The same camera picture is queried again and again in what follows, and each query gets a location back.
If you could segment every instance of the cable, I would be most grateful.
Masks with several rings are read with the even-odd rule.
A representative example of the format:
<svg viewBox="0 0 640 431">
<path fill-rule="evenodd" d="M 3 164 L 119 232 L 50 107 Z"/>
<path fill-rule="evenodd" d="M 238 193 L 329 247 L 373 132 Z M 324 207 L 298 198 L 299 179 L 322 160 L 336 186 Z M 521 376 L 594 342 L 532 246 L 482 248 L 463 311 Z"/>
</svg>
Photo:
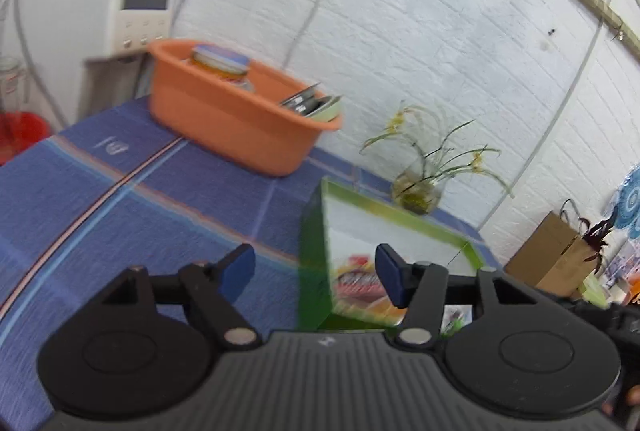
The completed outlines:
<svg viewBox="0 0 640 431">
<path fill-rule="evenodd" d="M 22 28 L 22 20 L 20 18 L 20 0 L 14 0 L 14 21 L 15 21 L 15 30 L 18 34 L 18 42 L 20 42 L 20 48 L 22 50 L 22 55 L 24 56 L 25 65 L 29 71 L 29 74 L 33 78 L 33 81 L 36 83 L 38 90 L 47 100 L 51 110 L 53 111 L 53 115 L 56 117 L 58 124 L 65 129 L 69 127 L 69 122 L 66 120 L 65 115 L 62 113 L 62 109 L 56 102 L 53 95 L 50 93 L 49 89 L 44 84 L 38 70 L 36 69 L 33 58 L 31 58 L 31 53 L 29 52 L 29 47 L 27 46 L 26 39 L 24 37 L 24 30 Z"/>
<path fill-rule="evenodd" d="M 0 0 L 0 10 L 4 7 L 4 1 L 5 0 Z M 4 98 L 2 97 L 2 91 L 0 90 L 0 118 L 2 118 L 2 128 L 4 129 L 4 131 L 6 132 L 6 136 L 9 140 L 9 144 L 11 145 L 12 150 L 14 151 L 14 155 L 19 153 L 19 148 L 18 148 L 18 143 L 17 140 L 14 136 L 14 131 L 12 129 L 11 126 L 11 122 L 9 121 L 9 118 L 7 117 L 7 112 L 6 109 L 4 107 Z"/>
</svg>

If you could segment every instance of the plant stem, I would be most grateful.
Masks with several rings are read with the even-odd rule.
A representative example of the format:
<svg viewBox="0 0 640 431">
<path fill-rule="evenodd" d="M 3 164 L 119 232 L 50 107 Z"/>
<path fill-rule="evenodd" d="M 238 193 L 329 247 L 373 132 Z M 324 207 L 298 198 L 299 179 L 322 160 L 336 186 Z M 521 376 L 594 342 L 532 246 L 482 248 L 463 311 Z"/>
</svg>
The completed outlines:
<svg viewBox="0 0 640 431">
<path fill-rule="evenodd" d="M 444 157 L 446 157 L 451 151 L 455 151 L 453 148 L 442 148 L 442 152 L 440 153 L 440 159 L 438 160 L 438 164 L 436 169 L 441 169 L 444 161 Z"/>
<path fill-rule="evenodd" d="M 445 142 L 447 140 L 449 140 L 449 137 L 451 135 L 453 135 L 455 132 L 457 132 L 458 130 L 461 130 L 462 128 L 464 128 L 465 126 L 468 126 L 469 124 L 471 124 L 472 122 L 474 122 L 474 119 L 471 119 L 470 121 L 466 121 L 463 122 L 462 124 L 460 124 L 459 126 L 456 126 L 453 130 L 451 130 L 444 138 L 444 140 L 442 141 L 442 144 L 440 145 L 440 148 L 442 148 L 445 144 Z"/>
<path fill-rule="evenodd" d="M 437 148 L 437 150 L 433 150 L 433 151 L 431 151 L 431 153 L 427 153 L 426 155 L 424 155 L 424 157 L 423 157 L 423 158 L 426 160 L 426 159 L 427 159 L 427 158 L 429 158 L 431 155 L 433 155 L 434 153 L 437 153 L 438 151 L 441 151 L 441 150 L 442 150 L 442 144 L 440 145 L 440 147 L 439 147 L 439 148 Z"/>
<path fill-rule="evenodd" d="M 455 175 L 457 175 L 457 173 L 462 173 L 463 169 L 465 169 L 465 168 L 469 168 L 470 169 L 470 167 L 471 167 L 471 164 L 466 164 L 465 166 L 453 166 L 453 167 L 450 167 L 449 169 L 446 169 L 444 171 L 436 173 L 435 175 L 429 175 L 428 177 L 422 178 L 422 179 L 418 180 L 417 182 L 414 182 L 410 186 L 404 188 L 402 191 L 400 191 L 400 194 L 409 191 L 409 189 L 411 189 L 415 185 L 418 185 L 421 182 L 426 182 L 427 180 L 435 180 L 436 178 L 440 178 L 443 175 L 455 176 Z"/>
<path fill-rule="evenodd" d="M 409 134 L 407 134 L 405 132 L 399 132 L 399 135 L 402 135 L 409 142 L 409 144 L 411 144 L 411 146 L 413 146 L 414 150 L 418 152 L 418 156 L 420 158 L 424 158 L 422 156 L 422 155 L 424 155 L 424 151 L 420 147 L 420 144 L 418 144 L 417 139 L 415 139 L 414 137 L 412 137 L 411 135 L 409 135 Z"/>
<path fill-rule="evenodd" d="M 484 146 L 484 148 L 476 148 L 475 150 L 469 150 L 469 151 L 463 151 L 463 153 L 460 153 L 459 155 L 456 155 L 455 157 L 450 158 L 449 160 L 447 160 L 444 164 L 442 164 L 443 166 L 446 166 L 449 162 L 451 162 L 452 160 L 457 159 L 458 157 L 461 157 L 463 155 L 468 155 L 470 153 L 484 153 L 485 151 L 493 151 L 494 153 L 500 153 L 500 150 L 496 150 L 495 148 L 488 148 L 486 146 Z"/>
</svg>

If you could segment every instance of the blue doily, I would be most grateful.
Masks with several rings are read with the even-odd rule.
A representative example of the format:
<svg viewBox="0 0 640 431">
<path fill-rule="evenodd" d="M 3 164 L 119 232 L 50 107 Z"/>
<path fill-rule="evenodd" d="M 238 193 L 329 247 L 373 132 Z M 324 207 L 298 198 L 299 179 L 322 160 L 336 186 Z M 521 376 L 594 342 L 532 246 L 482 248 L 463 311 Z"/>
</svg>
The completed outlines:
<svg viewBox="0 0 640 431">
<path fill-rule="evenodd" d="M 640 220 L 640 166 L 636 166 L 629 173 L 620 188 L 620 198 L 618 199 L 618 217 L 616 227 L 626 229 L 633 226 L 629 231 L 629 238 L 636 239 L 640 236 L 640 227 L 636 229 Z"/>
<path fill-rule="evenodd" d="M 629 239 L 638 239 L 640 237 L 640 216 L 636 217 L 629 227 L 628 237 Z"/>
</svg>

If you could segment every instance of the yellow flower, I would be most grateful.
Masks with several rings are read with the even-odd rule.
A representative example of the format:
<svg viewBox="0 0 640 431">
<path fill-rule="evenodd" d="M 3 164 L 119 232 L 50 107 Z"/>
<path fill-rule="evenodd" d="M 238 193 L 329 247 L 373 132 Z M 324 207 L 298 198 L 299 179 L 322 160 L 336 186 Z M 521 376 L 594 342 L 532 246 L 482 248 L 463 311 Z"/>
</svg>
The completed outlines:
<svg viewBox="0 0 640 431">
<path fill-rule="evenodd" d="M 482 166 L 482 152 L 474 151 L 474 159 L 471 161 L 471 169 L 474 173 L 480 172 L 480 167 Z"/>
<path fill-rule="evenodd" d="M 398 113 L 396 113 L 388 122 L 385 128 L 385 131 L 388 133 L 397 132 L 398 128 L 402 126 L 403 122 L 404 122 L 404 111 L 399 110 Z"/>
</svg>

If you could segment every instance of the plant leaf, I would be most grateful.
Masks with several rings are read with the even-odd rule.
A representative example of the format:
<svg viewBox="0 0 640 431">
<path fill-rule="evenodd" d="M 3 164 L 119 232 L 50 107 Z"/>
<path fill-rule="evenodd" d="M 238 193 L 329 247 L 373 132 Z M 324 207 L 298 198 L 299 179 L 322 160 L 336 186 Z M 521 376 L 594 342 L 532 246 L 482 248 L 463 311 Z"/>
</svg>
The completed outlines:
<svg viewBox="0 0 640 431">
<path fill-rule="evenodd" d="M 418 111 L 417 108 L 414 108 L 413 106 L 409 106 L 407 108 L 404 109 L 404 112 L 406 114 L 412 115 L 414 116 L 415 120 L 418 123 L 418 127 L 420 128 L 421 132 L 424 132 L 424 119 L 422 118 L 422 116 L 420 115 L 420 111 Z"/>
<path fill-rule="evenodd" d="M 471 153 L 484 153 L 485 151 L 493 151 L 494 153 L 501 153 L 502 152 L 502 151 L 500 151 L 500 150 L 498 150 L 496 148 L 487 148 L 486 146 L 482 146 L 482 148 L 476 148 L 475 150 L 464 151 L 463 153 L 460 153 L 459 155 L 453 156 L 442 165 L 446 166 L 452 160 L 455 160 L 458 157 L 463 156 L 463 155 L 468 155 L 468 154 L 471 154 Z"/>
<path fill-rule="evenodd" d="M 481 168 L 481 169 L 479 169 L 479 170 L 462 169 L 462 170 L 460 170 L 460 171 L 456 172 L 456 174 L 458 174 L 458 173 L 475 173 L 475 174 L 477 174 L 477 175 L 485 175 L 485 176 L 491 177 L 491 178 L 493 178 L 496 182 L 498 182 L 498 183 L 502 186 L 502 188 L 503 188 L 505 191 L 507 191 L 507 192 L 508 192 L 508 194 L 509 194 L 509 196 L 510 196 L 511 198 L 514 198 L 513 191 L 511 191 L 511 186 L 510 186 L 510 185 L 508 185 L 508 183 L 507 183 L 507 182 L 505 182 L 504 180 L 502 180 L 502 178 L 500 177 L 500 175 L 498 175 L 497 173 L 494 173 L 493 171 L 490 171 L 490 170 L 488 170 L 488 169 L 484 169 L 484 168 Z"/>
<path fill-rule="evenodd" d="M 434 113 L 433 110 L 430 110 L 429 108 L 425 108 L 424 106 L 420 106 L 418 104 L 410 104 L 405 109 L 411 114 L 413 114 L 416 118 L 418 117 L 419 112 L 427 114 L 427 117 L 430 118 L 431 121 L 433 121 L 433 124 L 435 125 L 435 128 L 434 128 L 434 126 L 431 125 L 431 122 L 428 123 L 429 124 L 428 128 L 433 132 L 438 131 L 442 125 L 442 119 L 440 118 L 440 116 L 438 116 L 436 113 Z M 423 116 L 420 116 L 420 119 L 422 120 L 423 124 L 427 124 Z"/>
<path fill-rule="evenodd" d="M 455 132 L 457 132 L 458 130 L 462 130 L 462 128 L 464 128 L 465 126 L 468 126 L 469 124 L 471 124 L 472 122 L 474 122 L 475 119 L 471 119 L 470 121 L 466 121 L 463 122 L 462 124 L 457 125 L 453 130 L 451 130 L 444 139 L 442 139 L 442 144 L 440 145 L 441 148 L 444 147 L 445 143 L 447 140 L 449 140 L 449 137 L 453 134 L 455 134 Z"/>
<path fill-rule="evenodd" d="M 402 138 L 404 138 L 404 140 L 412 147 L 414 148 L 415 151 L 417 151 L 418 153 L 418 158 L 421 158 L 422 160 L 424 160 L 424 151 L 422 150 L 420 144 L 418 143 L 418 141 L 416 140 L 415 137 L 412 137 L 411 135 L 405 133 L 405 132 L 401 132 L 398 133 L 398 135 L 401 135 Z"/>
<path fill-rule="evenodd" d="M 402 135 L 402 134 L 398 132 L 385 132 L 384 134 L 380 134 L 377 137 L 367 138 L 367 140 L 364 141 L 364 144 L 362 145 L 360 152 L 362 153 L 363 150 L 371 146 L 371 144 L 375 144 L 379 140 L 384 140 L 385 138 L 389 138 L 389 137 L 397 137 L 398 135 Z"/>
<path fill-rule="evenodd" d="M 440 170 L 438 170 L 438 172 L 440 174 L 443 174 L 443 175 L 455 176 L 455 175 L 457 175 L 457 173 L 460 173 L 460 172 L 462 172 L 462 170 L 467 169 L 467 168 L 470 169 L 471 168 L 471 164 L 463 164 L 463 165 L 460 165 L 460 166 L 451 166 L 451 167 L 449 167 L 447 169 L 440 169 Z"/>
</svg>

